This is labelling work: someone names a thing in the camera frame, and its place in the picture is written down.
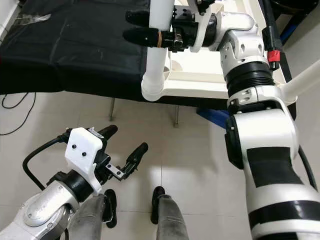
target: electric cord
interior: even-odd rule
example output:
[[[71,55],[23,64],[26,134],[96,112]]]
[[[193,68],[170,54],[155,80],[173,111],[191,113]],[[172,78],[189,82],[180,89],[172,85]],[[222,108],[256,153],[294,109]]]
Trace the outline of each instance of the electric cord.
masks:
[[[299,146],[298,153],[299,153],[299,155],[300,155],[300,158],[301,158],[301,160],[302,160],[302,163],[303,163],[303,166],[304,166],[304,168],[305,168],[306,174],[307,174],[307,176],[308,176],[310,185],[311,185],[316,191],[318,191],[317,184],[316,184],[316,180],[315,180],[315,176],[314,176],[314,174],[313,174],[313,172],[312,172],[312,169],[311,169],[310,164],[309,164],[309,162],[308,162],[307,156],[305,155],[305,152],[304,152],[304,150],[302,149],[301,145]]]
[[[43,191],[45,189],[45,186],[36,178],[36,176],[30,171],[28,167],[29,161],[38,153],[42,152],[43,150],[49,148],[50,146],[59,143],[60,139],[57,137],[55,139],[52,139],[48,141],[47,143],[43,144],[42,146],[38,147],[36,150],[31,152],[22,163],[22,168],[24,172],[27,174],[27,176]]]
[[[13,106],[5,106],[5,99],[7,97],[7,94],[4,95],[4,98],[2,99],[2,102],[1,102],[1,106],[5,109],[14,109],[15,107],[17,107],[25,98],[26,96],[29,94],[29,92],[27,92],[23,98],[16,104],[16,105],[13,105]],[[20,126],[18,126],[16,129],[10,131],[10,132],[7,132],[7,133],[0,133],[0,136],[6,136],[6,135],[10,135],[12,133],[14,133],[15,131],[19,130],[27,121],[28,117],[29,117],[29,114],[31,112],[31,110],[34,108],[35,106],[35,103],[36,103],[36,93],[34,93],[34,98],[33,98],[33,103],[32,103],[32,106],[30,107],[26,117],[24,118],[23,122],[21,123]]]

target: black cable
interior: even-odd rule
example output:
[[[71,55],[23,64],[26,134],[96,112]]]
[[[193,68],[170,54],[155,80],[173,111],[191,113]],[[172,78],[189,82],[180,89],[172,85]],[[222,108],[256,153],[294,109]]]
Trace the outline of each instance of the black cable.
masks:
[[[16,104],[16,105],[13,105],[13,106],[5,106],[5,99],[7,97],[8,94],[4,95],[4,98],[2,99],[2,102],[1,102],[1,106],[4,108],[4,109],[14,109],[15,107],[17,107],[25,98],[26,96],[28,95],[29,93],[27,92],[23,98],[21,98],[21,100]]]
[[[7,96],[7,94],[6,94],[6,95],[4,96],[4,98],[2,99],[1,106],[4,107],[5,109],[13,109],[13,108],[15,108],[16,106],[18,106],[18,105],[25,99],[25,97],[26,97],[27,95],[28,95],[28,92],[27,92],[27,93],[23,96],[23,98],[22,98],[16,105],[14,105],[14,106],[5,106],[5,105],[4,105],[4,100],[5,100],[6,96]],[[29,111],[28,111],[25,119],[24,119],[23,122],[21,123],[21,125],[18,126],[16,129],[10,131],[10,132],[0,133],[0,136],[9,135],[9,134],[12,134],[12,133],[14,133],[15,131],[19,130],[19,129],[25,124],[25,122],[27,121],[31,110],[32,110],[32,109],[34,108],[34,106],[35,106],[35,103],[36,103],[36,93],[34,93],[34,98],[33,98],[32,106],[30,107],[30,109],[29,109]]]
[[[300,158],[302,160],[302,163],[304,165],[304,168],[305,168],[305,171],[306,171],[306,174],[308,176],[308,179],[309,179],[309,183],[310,185],[316,190],[318,191],[318,188],[317,188],[317,184],[316,184],[316,180],[315,180],[315,176],[312,172],[312,169],[310,167],[310,164],[308,162],[308,159],[307,159],[307,156],[305,155],[305,152],[303,151],[301,145],[299,146],[299,151],[298,151],[299,155],[300,155]]]
[[[267,26],[274,26],[276,24],[274,12],[271,6],[270,0],[262,0],[262,11],[264,13],[264,19]]]
[[[35,175],[33,175],[33,173],[29,170],[28,168],[28,163],[30,161],[30,159],[32,159],[35,155],[37,155],[38,153],[40,153],[41,151],[47,149],[48,147],[52,146],[53,144],[59,143],[60,139],[59,138],[55,138],[52,139],[51,141],[48,141],[47,143],[43,144],[42,146],[38,147],[36,150],[34,150],[33,152],[31,152],[24,160],[22,163],[22,167],[24,172],[28,175],[28,177],[41,189],[44,190],[45,186],[42,185],[42,183],[36,178]]]

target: metal leg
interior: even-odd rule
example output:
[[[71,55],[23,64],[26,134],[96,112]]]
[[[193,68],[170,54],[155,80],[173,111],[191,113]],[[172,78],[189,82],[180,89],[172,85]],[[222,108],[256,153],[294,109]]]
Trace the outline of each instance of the metal leg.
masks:
[[[115,108],[115,98],[111,98],[110,111],[109,111],[109,121],[111,122],[113,118],[114,108]]]
[[[179,105],[175,106],[175,119],[174,119],[173,127],[174,128],[179,127]]]

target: white tile floor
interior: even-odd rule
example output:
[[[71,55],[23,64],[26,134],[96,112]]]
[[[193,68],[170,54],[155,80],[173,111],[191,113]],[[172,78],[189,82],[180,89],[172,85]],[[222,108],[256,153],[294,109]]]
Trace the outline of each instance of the white tile floor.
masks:
[[[9,95],[6,103],[14,104],[21,96]],[[19,125],[32,100],[33,94],[29,94],[15,109],[0,108],[1,133]],[[302,100],[301,104],[306,105],[307,101]],[[176,200],[191,240],[251,239],[244,176],[228,162],[222,128],[198,116],[192,107],[180,108],[179,128],[173,128],[173,106],[121,99],[115,102],[114,121],[109,122],[109,105],[107,97],[70,92],[37,94],[26,124],[17,132],[0,137],[0,229],[12,221],[23,201],[38,192],[22,169],[27,154],[66,127],[95,126],[99,130],[116,124],[119,130],[107,146],[115,165],[123,165],[142,142],[148,143],[149,151],[129,179],[112,179],[104,186],[117,194],[118,225],[113,229],[103,227],[102,239],[155,239],[157,226],[149,219],[152,192],[158,185]],[[302,145],[319,182],[320,165],[315,151],[320,139],[319,114],[314,113],[310,119],[304,111],[297,124],[303,129]],[[32,160],[30,168],[43,183],[57,171],[66,171],[64,151],[61,143]],[[300,161],[295,163],[306,180]]]

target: black shoe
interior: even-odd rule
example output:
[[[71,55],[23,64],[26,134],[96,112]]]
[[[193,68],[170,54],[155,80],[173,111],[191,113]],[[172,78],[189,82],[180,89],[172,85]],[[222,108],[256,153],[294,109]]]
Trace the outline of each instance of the black shoe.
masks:
[[[152,195],[152,213],[151,213],[151,222],[153,224],[158,224],[158,208],[159,208],[159,196],[165,195],[166,191],[162,186],[157,186],[153,190],[153,195]]]
[[[108,189],[104,192],[104,195],[106,196],[106,210],[105,210],[105,215],[106,215],[106,220],[112,218],[111,221],[106,222],[106,226],[110,229],[114,228],[117,225],[117,197],[115,191],[112,189]]]

